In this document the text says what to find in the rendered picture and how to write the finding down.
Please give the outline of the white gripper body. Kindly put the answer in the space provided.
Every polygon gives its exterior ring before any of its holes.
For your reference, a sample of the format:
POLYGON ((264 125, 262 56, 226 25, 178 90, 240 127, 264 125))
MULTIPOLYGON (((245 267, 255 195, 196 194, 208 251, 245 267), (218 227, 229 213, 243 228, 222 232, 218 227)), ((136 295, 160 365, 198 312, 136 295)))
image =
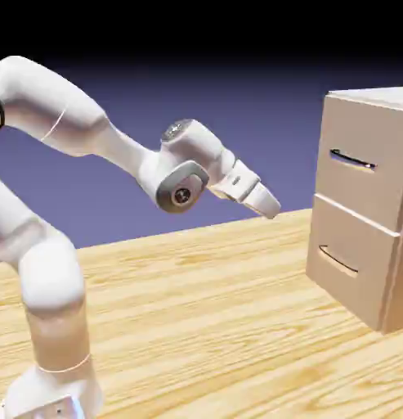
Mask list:
POLYGON ((242 204, 267 219, 277 216, 281 208, 280 202, 261 182, 253 187, 242 204))

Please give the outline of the light wood cabinet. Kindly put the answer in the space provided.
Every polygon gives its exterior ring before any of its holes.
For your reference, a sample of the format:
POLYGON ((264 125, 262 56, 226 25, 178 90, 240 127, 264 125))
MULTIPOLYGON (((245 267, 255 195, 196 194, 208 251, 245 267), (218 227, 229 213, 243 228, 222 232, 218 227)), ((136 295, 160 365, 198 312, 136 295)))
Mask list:
POLYGON ((325 96, 306 273, 373 330, 403 329, 403 87, 325 96))

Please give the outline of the light wood drawer front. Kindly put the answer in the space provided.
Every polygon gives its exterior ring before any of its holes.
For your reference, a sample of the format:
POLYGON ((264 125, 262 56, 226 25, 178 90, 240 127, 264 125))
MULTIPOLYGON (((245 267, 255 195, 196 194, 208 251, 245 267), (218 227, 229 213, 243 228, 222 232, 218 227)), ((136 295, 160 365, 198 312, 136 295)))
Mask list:
POLYGON ((314 195, 307 252, 307 276, 374 330, 382 324, 400 234, 340 205, 314 195), (319 254, 319 245, 359 270, 355 277, 334 267, 319 254))
POLYGON ((326 98, 316 192, 399 232, 403 224, 403 110, 326 98), (332 148, 378 167, 366 171, 333 160, 332 148))

